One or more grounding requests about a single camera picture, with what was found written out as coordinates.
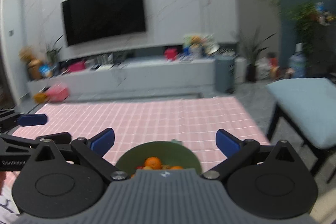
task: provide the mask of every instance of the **blue bottle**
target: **blue bottle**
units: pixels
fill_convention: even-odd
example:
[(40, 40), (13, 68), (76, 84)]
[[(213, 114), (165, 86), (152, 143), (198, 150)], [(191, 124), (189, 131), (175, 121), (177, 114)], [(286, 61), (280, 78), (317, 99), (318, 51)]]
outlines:
[(295, 71), (293, 78), (305, 77), (306, 57), (302, 52), (302, 43), (296, 44), (295, 54), (289, 59), (289, 67)]

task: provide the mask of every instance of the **black round disc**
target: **black round disc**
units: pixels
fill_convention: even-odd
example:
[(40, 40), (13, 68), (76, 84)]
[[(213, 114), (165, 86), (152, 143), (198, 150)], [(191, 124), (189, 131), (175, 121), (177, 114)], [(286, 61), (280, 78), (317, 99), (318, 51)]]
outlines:
[(21, 212), (40, 218), (63, 218), (93, 206), (103, 189), (101, 177), (89, 168), (41, 161), (22, 169), (12, 195)]
[(318, 195), (309, 171), (287, 161), (239, 169), (229, 177), (227, 191), (239, 207), (269, 219), (287, 219), (307, 213)]

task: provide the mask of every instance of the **logo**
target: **logo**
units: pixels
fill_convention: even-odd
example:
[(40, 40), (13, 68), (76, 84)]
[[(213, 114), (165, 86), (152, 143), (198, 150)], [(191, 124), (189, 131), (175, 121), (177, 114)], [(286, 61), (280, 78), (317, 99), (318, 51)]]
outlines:
[(25, 165), (24, 160), (11, 160), (11, 161), (2, 161), (2, 165)]
[(164, 178), (169, 177), (170, 173), (168, 171), (163, 171), (162, 173), (160, 173), (160, 175)]

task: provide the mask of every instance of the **person's hand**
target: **person's hand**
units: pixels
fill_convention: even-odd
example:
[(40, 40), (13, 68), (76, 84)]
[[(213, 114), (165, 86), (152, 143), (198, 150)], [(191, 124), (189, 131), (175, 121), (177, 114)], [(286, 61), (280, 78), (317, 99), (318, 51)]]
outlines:
[(6, 172), (0, 172), (0, 194), (2, 192), (2, 187), (6, 179)]

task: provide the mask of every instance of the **doorway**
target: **doorway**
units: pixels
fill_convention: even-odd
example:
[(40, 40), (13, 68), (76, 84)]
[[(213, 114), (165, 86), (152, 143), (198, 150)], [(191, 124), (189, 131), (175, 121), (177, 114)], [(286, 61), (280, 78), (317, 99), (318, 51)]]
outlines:
[(3, 0), (0, 0), (0, 109), (13, 108), (15, 106), (15, 101), (13, 94), (10, 89), (10, 84), (7, 78), (5, 62), (4, 62), (4, 52), (3, 52), (3, 41), (4, 41), (4, 30), (3, 28)]

